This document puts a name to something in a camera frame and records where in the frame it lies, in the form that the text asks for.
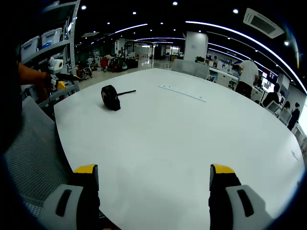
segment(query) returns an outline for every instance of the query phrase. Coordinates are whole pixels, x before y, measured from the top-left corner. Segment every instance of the office floor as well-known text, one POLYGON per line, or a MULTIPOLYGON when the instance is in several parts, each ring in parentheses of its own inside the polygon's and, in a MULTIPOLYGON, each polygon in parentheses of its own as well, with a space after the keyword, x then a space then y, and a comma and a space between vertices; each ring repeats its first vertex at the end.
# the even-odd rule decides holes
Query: office floor
POLYGON ((101 81, 108 80, 110 78, 114 78, 117 76, 121 76, 127 73, 133 73, 140 70, 151 69, 151 68, 159 68, 159 69, 171 69, 172 62, 168 60, 154 60, 145 57, 141 57, 139 59, 139 66, 137 68, 124 70, 120 73, 112 73, 110 71, 93 71, 92 77, 87 77, 86 80, 83 80, 79 83, 80 90, 85 89, 88 86, 94 85, 101 81))

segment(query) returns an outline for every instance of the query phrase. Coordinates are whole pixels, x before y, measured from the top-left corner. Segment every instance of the shelf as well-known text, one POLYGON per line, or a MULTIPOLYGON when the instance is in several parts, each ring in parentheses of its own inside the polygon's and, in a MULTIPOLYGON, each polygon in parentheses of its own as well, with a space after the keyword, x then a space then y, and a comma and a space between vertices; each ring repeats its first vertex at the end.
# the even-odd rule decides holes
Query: shelf
MULTIPOLYGON (((54 59, 59 59, 59 58, 63 59, 63 54, 55 54, 55 55, 52 55, 52 56, 53 56, 54 59)), ((46 59, 40 61, 40 62, 38 63, 38 65, 42 65, 42 64, 44 64, 44 63, 46 63, 46 62, 48 62, 48 58, 46 58, 46 59)))
POLYGON ((44 49, 39 50, 38 52, 33 53, 31 56, 27 57, 25 60, 21 61, 22 64, 31 66, 32 64, 36 64, 39 61, 42 61, 52 55, 55 55, 61 51, 63 51, 64 47, 70 43, 69 40, 65 40, 62 42, 55 43, 51 46, 48 46, 44 49))
POLYGON ((58 6, 52 6, 46 10, 42 10, 38 15, 34 16, 23 29, 23 43, 35 36, 41 36, 49 30, 63 28, 66 20, 72 15, 76 2, 68 2, 58 6))
POLYGON ((40 108, 45 107, 47 104, 50 103, 50 101, 54 101, 55 99, 57 99, 60 96, 65 95, 66 93, 73 91, 76 89, 76 86, 74 84, 71 84, 66 86, 66 89, 64 90, 57 90, 56 92, 52 93, 52 95, 50 96, 50 99, 46 99, 45 101, 43 101, 42 103, 38 104, 38 106, 40 108))

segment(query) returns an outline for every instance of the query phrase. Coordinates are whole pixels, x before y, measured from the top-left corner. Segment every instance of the white shirt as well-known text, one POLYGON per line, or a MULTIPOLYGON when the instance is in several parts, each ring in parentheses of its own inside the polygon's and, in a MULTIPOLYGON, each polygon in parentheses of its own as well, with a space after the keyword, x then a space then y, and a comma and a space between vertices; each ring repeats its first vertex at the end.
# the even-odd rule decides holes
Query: white shirt
POLYGON ((245 82, 246 84, 253 86, 255 81, 255 75, 258 75, 258 67, 252 61, 245 60, 240 64, 242 68, 242 74, 240 81, 245 82))

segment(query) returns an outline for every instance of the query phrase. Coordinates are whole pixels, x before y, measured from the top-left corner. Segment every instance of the air conditioner vent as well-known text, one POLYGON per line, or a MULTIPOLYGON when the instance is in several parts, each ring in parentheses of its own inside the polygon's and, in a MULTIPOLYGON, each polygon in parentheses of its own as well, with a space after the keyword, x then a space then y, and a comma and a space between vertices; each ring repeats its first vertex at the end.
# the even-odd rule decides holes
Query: air conditioner vent
POLYGON ((243 22, 263 32, 270 38, 275 38, 284 33, 284 31, 270 19, 250 8, 247 8, 243 22))

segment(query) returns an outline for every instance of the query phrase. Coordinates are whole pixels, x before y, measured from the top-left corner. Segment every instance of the yellow object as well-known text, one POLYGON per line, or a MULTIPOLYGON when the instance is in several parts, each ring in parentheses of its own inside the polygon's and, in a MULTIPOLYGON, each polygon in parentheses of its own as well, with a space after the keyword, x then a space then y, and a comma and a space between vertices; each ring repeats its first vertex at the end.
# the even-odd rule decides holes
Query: yellow object
POLYGON ((93 173, 94 167, 95 167, 95 164, 89 164, 89 165, 81 166, 73 172, 74 173, 93 173))
POLYGON ((64 82, 58 81, 57 89, 59 89, 59 90, 66 89, 66 86, 65 86, 64 82))
POLYGON ((215 173, 235 173, 231 168, 224 165, 213 164, 213 166, 215 168, 215 173))

